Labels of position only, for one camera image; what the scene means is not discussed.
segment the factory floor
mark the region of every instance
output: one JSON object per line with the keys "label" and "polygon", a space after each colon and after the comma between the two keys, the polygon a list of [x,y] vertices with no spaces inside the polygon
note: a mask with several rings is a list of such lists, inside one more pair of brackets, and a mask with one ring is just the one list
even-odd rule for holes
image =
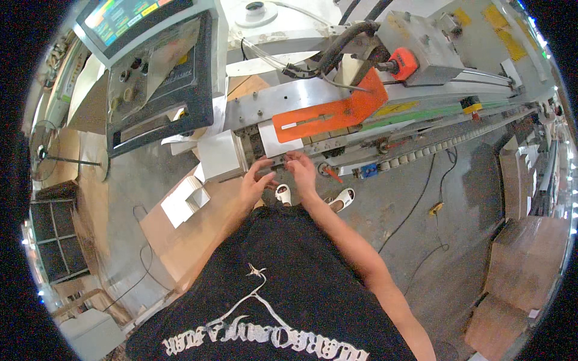
{"label": "factory floor", "polygon": [[[439,201],[441,177],[452,166],[444,151],[435,158],[423,157],[364,180],[346,176],[339,184],[331,178],[318,178],[322,197],[335,197],[346,187],[355,189],[355,201],[339,215],[377,250],[388,240],[380,255],[400,290],[407,292],[407,301],[430,335],[439,360],[464,360],[473,353],[464,343],[464,330],[472,304],[483,289],[491,236],[503,218],[496,154],[509,138],[507,133],[505,127],[499,128],[457,146],[457,165],[444,180],[444,206],[437,220],[428,215],[428,210]],[[137,207],[133,214],[133,207],[151,209],[196,162],[192,152],[173,157],[168,144],[159,142],[112,159],[107,181],[108,252],[101,254],[100,261],[104,287],[114,299],[143,277],[143,263],[148,267],[151,259],[137,223],[146,213]],[[292,186],[286,171],[280,171],[277,178]],[[426,183],[424,196],[412,215],[389,238]],[[266,191],[263,198],[269,203],[273,193]],[[420,262],[440,243],[448,246],[423,262],[412,280]],[[145,276],[119,301],[132,315],[160,300],[168,292],[163,286],[173,286],[158,258],[153,257],[149,272],[158,282]]]}

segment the orange metal bracket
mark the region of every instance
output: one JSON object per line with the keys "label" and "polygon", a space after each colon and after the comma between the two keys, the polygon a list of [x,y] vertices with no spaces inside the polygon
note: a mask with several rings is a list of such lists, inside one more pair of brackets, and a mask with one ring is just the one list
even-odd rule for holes
{"label": "orange metal bracket", "polygon": [[[280,143],[321,132],[334,131],[363,122],[388,99],[375,69],[370,69],[358,85],[369,92],[355,90],[351,97],[273,116],[273,126]],[[305,122],[283,129],[292,123]]]}

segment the white paper sheet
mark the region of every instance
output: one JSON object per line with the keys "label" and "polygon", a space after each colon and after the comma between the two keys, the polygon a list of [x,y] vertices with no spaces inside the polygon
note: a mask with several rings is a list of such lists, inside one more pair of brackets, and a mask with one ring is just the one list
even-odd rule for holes
{"label": "white paper sheet", "polygon": [[267,158],[274,157],[279,154],[283,154],[290,150],[297,150],[303,148],[303,141],[301,139],[295,139],[286,143],[279,143],[277,140],[277,134],[275,133],[275,127],[273,126],[272,120],[267,120],[258,124],[259,134],[261,135],[261,140],[263,142],[263,148],[265,149],[265,155]]}
{"label": "white paper sheet", "polygon": [[195,170],[195,173],[193,173],[192,175],[195,176],[195,178],[197,178],[202,184],[205,183],[205,174],[203,173],[203,163],[199,163],[197,169]]}

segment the red lever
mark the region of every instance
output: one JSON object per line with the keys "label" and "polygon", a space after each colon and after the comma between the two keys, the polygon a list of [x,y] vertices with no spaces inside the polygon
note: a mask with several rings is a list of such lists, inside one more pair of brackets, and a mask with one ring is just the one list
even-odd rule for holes
{"label": "red lever", "polygon": [[336,181],[343,183],[341,178],[339,178],[339,176],[333,171],[333,169],[331,169],[331,167],[329,166],[323,167],[323,171],[327,172],[327,174],[332,176]]}

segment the roller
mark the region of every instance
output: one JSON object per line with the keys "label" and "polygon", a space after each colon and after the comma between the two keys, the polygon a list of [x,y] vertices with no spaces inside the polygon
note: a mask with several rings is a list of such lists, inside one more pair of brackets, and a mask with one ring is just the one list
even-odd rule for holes
{"label": "roller", "polygon": [[379,163],[379,170],[389,170],[389,169],[390,169],[389,161]]}

